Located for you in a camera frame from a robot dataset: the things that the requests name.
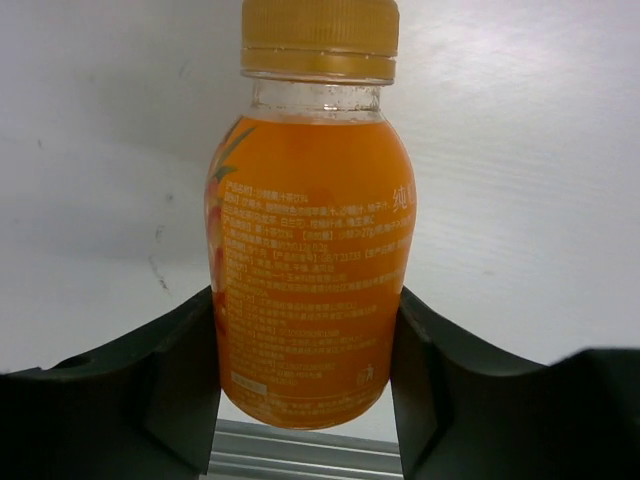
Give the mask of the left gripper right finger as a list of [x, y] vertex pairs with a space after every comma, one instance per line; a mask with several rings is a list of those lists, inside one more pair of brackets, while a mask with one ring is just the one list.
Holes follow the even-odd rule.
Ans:
[[502, 350], [404, 290], [391, 387], [407, 479], [635, 479], [639, 353], [552, 365]]

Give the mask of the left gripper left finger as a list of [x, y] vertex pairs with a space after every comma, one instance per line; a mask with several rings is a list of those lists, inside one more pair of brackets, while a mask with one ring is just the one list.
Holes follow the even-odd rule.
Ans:
[[1, 377], [4, 479], [198, 479], [221, 388], [212, 294], [50, 369]]

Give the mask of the orange bottle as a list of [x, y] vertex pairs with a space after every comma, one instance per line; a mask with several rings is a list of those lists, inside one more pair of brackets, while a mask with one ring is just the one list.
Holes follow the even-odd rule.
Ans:
[[247, 110], [204, 194], [222, 390], [268, 425], [366, 412], [390, 377], [417, 216], [408, 153], [380, 107], [393, 1], [246, 1]]

